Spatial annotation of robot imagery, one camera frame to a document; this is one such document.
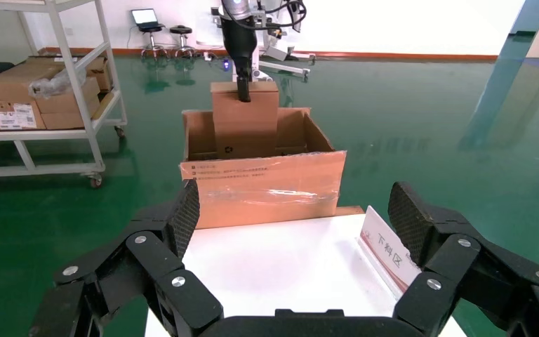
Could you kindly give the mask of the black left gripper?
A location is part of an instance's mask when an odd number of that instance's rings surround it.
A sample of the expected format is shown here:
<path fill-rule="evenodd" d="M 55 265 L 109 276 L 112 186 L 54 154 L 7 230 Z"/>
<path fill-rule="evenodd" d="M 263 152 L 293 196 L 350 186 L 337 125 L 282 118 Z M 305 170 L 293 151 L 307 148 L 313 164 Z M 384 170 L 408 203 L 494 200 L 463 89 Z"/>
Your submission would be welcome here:
<path fill-rule="evenodd" d="M 234 62 L 237 74 L 237 93 L 241 102 L 251 101 L 249 84 L 252 79 L 252 57 L 257 46 L 253 16 L 240 20 L 221 17 L 221 27 L 225 49 Z"/>

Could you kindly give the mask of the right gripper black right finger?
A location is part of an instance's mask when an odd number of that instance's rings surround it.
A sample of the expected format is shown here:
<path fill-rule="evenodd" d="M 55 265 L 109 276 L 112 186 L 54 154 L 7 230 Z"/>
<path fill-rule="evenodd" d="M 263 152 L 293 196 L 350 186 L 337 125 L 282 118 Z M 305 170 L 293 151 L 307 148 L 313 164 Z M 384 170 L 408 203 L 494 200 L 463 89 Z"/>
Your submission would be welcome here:
<path fill-rule="evenodd" d="M 539 336 L 539 264 L 487 240 L 461 213 L 428 204 L 408 183 L 393 184 L 387 212 L 420 269 L 395 317 L 433 336 L 462 299 L 508 336 Z"/>

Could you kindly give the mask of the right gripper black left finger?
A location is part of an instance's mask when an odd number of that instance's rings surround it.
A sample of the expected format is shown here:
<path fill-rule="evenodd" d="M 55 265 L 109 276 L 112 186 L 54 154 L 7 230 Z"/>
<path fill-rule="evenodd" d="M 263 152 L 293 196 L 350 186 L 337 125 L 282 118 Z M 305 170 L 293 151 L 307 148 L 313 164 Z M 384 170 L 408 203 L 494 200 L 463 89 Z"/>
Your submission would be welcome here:
<path fill-rule="evenodd" d="M 199 214 L 194 180 L 175 199 L 141 209 L 117 237 L 55 273 L 28 334 L 101 336 L 124 305 L 144 298 L 169 335 L 200 336 L 224 310 L 183 262 Z"/>

